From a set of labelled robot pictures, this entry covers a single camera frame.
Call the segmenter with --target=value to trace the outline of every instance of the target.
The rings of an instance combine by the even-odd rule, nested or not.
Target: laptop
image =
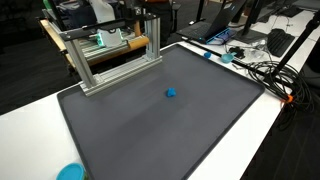
[[[177,31],[177,34],[198,41],[202,44],[208,44],[214,39],[214,37],[217,37],[217,35],[226,31],[227,25],[238,13],[245,2],[246,0],[233,0],[220,10],[212,23],[200,21]]]

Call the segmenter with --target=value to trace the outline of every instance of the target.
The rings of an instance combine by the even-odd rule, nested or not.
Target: blue toy
[[[209,59],[209,58],[211,57],[211,53],[210,53],[210,52],[205,52],[205,53],[203,54],[203,56],[204,56],[205,58]]]
[[[177,93],[176,93],[176,90],[174,88],[169,88],[167,90],[167,97],[174,97],[176,95],[177,95]]]

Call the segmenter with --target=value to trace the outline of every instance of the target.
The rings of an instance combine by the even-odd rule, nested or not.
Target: blue object
[[[225,34],[228,34],[228,32],[230,31],[229,28],[221,31],[220,33],[216,34],[215,36],[213,36],[212,38],[208,39],[206,44],[210,44],[211,41],[215,40],[216,38],[220,38],[221,36],[225,35]]]
[[[233,53],[231,53],[231,54],[224,54],[224,55],[222,55],[221,56],[221,61],[223,62],[223,63],[230,63],[231,61],[233,61],[233,59],[234,59],[234,55],[236,55],[237,53],[235,53],[235,52],[233,52]]]
[[[174,97],[176,96],[177,93],[176,93],[176,90],[174,88],[169,88],[168,91],[167,91],[167,97]]]
[[[57,180],[84,180],[85,171],[81,164],[72,163],[64,167],[57,176]]]
[[[211,57],[211,53],[210,52],[205,52],[204,54],[203,54],[203,56],[205,57],[205,58],[210,58]]]

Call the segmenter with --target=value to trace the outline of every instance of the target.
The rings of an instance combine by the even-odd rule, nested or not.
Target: green component
[[[43,0],[43,4],[46,7],[46,9],[52,9],[50,4],[49,4],[49,2],[48,2],[48,0]]]
[[[98,43],[99,47],[105,47],[105,45],[103,44],[100,33],[98,33],[98,35],[97,35],[97,43]]]

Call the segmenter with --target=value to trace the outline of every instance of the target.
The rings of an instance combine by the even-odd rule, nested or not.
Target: floor
[[[182,29],[196,18],[199,1],[175,1],[182,4],[178,14],[178,29]],[[219,9],[219,4],[210,3],[204,7],[203,17],[212,22]],[[23,34],[19,38],[17,34],[5,37],[6,43],[11,43],[12,38],[15,38],[15,43],[12,39],[10,46],[4,48],[5,54],[0,55],[0,115],[78,81],[77,77],[68,74],[56,48],[41,35],[33,21],[31,24],[33,40],[28,39],[31,34],[27,32],[18,33]],[[168,40],[169,43],[177,41],[180,41],[180,36],[176,34]],[[319,100],[317,102],[316,111],[299,113],[293,119],[295,123],[286,131],[270,129],[242,179],[319,179],[320,103]]]

